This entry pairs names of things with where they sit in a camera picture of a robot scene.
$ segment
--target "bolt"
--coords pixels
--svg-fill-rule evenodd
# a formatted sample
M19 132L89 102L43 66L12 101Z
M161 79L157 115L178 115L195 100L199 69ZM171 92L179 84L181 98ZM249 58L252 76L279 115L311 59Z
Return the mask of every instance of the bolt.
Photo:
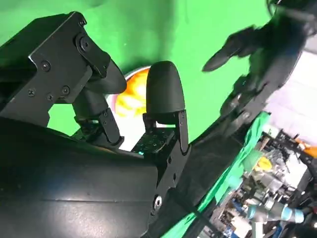
M242 114L242 118L245 120L245 119L248 119L249 117L251 116L251 114L249 112L244 112Z
M157 195L154 199L153 208L155 211L158 211L161 206L162 206L162 197Z
M88 52L90 50L90 44L86 37L80 39L80 47L85 52Z
M70 93L70 88L68 86L64 86L61 92L64 95L68 95Z
M48 94L48 95L46 96L46 98L47 98L47 100L52 101L53 98L54 98L54 96L53 96L52 94Z
M35 96L35 88L30 88L29 90L28 90L28 95L29 95L29 97L34 97Z
M47 62L47 61L45 60L45 61L42 61L41 64L42 64L42 70L43 70L44 72L50 71L51 65L50 65L49 62Z
M83 27L84 25L87 24L87 21L85 19L82 19L80 22L78 22L80 27Z

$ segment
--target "green backdrop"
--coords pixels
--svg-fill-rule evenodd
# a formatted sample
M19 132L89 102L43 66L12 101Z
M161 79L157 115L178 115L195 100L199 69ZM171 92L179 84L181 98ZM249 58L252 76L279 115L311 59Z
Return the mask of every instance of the green backdrop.
M37 17L80 11L86 29L123 72L158 60L178 67L188 111L190 140L219 115L222 102L247 59L202 73L208 58L230 33L268 20L264 0L6 0L0 6L0 45ZM49 127L72 134L77 125L70 105L50 111Z

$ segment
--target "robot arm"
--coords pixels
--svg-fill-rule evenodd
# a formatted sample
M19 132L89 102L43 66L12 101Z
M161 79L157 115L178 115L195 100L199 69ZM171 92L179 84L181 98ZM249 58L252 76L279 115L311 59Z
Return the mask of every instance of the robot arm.
M0 48L3 237L141 237L190 154L182 85L169 61L149 72L146 133L133 152L118 149L123 137L104 94L123 92L126 81L86 23L78 12L39 18ZM73 105L74 136L46 128L55 103Z

